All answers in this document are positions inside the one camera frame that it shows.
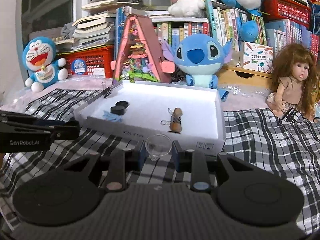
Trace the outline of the Doraemon plush toy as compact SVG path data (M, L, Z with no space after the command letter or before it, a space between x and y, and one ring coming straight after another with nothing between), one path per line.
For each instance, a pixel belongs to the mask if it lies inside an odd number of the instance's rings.
M67 79L66 59L56 59L56 45L47 37L36 37L25 47L22 61L31 75L25 85L34 93L43 91L57 81Z

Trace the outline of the red basket on shelf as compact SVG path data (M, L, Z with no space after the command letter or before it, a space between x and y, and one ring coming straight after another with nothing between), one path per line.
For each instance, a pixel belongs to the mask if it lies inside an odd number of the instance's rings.
M263 0L261 10L268 21L289 19L309 28L311 9L294 0Z

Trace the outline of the red plastic crate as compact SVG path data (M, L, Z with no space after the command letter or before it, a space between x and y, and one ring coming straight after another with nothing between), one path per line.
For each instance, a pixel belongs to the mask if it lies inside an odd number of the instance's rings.
M66 59L65 68L69 75L91 75L107 79L113 77L111 62L114 59L114 45L59 53L56 57Z

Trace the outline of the blue Stitch plush toy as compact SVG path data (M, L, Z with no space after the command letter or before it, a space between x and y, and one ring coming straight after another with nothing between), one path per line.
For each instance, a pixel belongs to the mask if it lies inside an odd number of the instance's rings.
M232 58L233 40L221 45L217 39L205 34L193 34L184 38L176 49L166 40L161 41L163 56L183 72L184 79L177 85L188 85L218 90L221 101L229 92L218 87L217 72Z

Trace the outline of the black binder clip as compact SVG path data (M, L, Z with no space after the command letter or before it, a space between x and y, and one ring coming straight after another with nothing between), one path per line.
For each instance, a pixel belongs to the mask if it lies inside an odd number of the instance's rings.
M172 122L180 123L181 124L181 117L177 117L173 115L173 111L170 108L168 109L168 113L170 114L170 121L162 120L161 125L170 125Z
M107 85L105 81L103 81L101 83L102 87L103 87L103 94L104 94L104 98L107 98L108 96L111 95L112 90L116 87L118 87L121 84L121 82L115 82L112 81L111 85Z

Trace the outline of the white colourful stationery box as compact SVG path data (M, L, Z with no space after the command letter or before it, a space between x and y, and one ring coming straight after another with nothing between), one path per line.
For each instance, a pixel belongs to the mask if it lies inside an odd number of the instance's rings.
M241 67L257 72L273 72L273 48L261 44L242 42L241 43Z

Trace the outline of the brown wooden ball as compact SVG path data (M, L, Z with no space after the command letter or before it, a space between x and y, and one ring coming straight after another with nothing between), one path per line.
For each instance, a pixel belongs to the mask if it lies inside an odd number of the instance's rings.
M180 123L172 122L169 125L170 131L173 133L181 133L182 131L182 126Z
M177 117L181 117L183 115L183 112L180 108L175 108L173 111L173 115L177 116Z

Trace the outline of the blue plastic hair clip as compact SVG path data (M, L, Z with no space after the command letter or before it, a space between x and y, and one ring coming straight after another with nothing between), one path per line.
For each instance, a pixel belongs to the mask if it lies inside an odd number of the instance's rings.
M122 122L121 115L113 114L108 111L104 111L103 113L103 119L109 122Z

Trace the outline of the black round puck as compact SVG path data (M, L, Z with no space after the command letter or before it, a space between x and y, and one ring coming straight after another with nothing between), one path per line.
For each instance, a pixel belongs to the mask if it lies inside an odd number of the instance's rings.
M127 101L118 101L116 102L116 106L122 106L124 108L127 108L129 106L129 103Z
M115 114L115 115L124 115L125 114L125 109L126 108L124 106L115 105L115 106L110 108L110 112L112 114Z

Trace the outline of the wooden drawer box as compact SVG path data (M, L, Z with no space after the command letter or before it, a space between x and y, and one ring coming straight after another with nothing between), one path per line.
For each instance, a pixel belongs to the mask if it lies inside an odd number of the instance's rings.
M225 64L218 72L219 85L246 85L270 89L272 76L268 73Z

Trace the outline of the stack of books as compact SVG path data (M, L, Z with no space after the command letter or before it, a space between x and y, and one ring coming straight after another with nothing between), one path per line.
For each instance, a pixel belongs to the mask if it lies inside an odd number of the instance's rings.
M52 40L58 51L78 51L114 42L116 10L140 5L139 1L92 0L81 9L89 13L73 23L65 24L61 35Z

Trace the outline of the pink triangular diorama house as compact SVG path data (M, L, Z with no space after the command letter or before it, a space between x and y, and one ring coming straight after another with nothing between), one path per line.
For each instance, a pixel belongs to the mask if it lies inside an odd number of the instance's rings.
M171 82L175 64L172 59L165 58L150 18L136 14L127 16L111 69L113 83L123 80Z

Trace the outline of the brown haired baby doll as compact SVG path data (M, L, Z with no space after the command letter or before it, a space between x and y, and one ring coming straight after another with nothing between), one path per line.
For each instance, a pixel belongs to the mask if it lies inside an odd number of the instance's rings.
M298 43L282 48L272 62L272 92L266 103L278 118L294 109L312 121L319 99L319 74L315 57Z

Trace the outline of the black binder clip on tray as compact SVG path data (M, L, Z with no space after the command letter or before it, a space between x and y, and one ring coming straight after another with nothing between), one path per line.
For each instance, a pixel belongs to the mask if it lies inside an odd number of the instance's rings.
M108 96L111 95L112 90L116 87L118 87L121 84L121 82L115 82L112 81L111 85L107 85L105 81L103 81L101 83L102 87L103 87L103 94L104 94L104 98L107 98Z

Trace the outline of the white cardboard box tray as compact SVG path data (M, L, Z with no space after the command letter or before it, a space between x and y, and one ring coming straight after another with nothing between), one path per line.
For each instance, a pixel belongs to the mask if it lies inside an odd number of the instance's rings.
M110 112L118 101L129 103L121 115L122 122L104 120L104 111ZM170 132L169 125L161 125L162 120L170 121L168 109L177 107L183 112L181 133ZM220 94L209 88L121 81L107 98L101 92L74 110L74 117L83 127L135 141L164 134L177 140L183 149L206 155L220 153L226 139Z

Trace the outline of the black white plaid cloth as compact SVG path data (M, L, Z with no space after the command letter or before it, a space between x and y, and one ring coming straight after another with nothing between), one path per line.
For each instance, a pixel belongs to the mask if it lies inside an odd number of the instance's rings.
M225 112L224 151L286 178L304 195L298 226L306 233L319 230L319 124L298 112L280 120L268 109ZM6 154L1 168L1 216L11 230L19 225L13 192L40 176L85 154L109 155L135 142L83 128L74 141L57 141L48 151Z

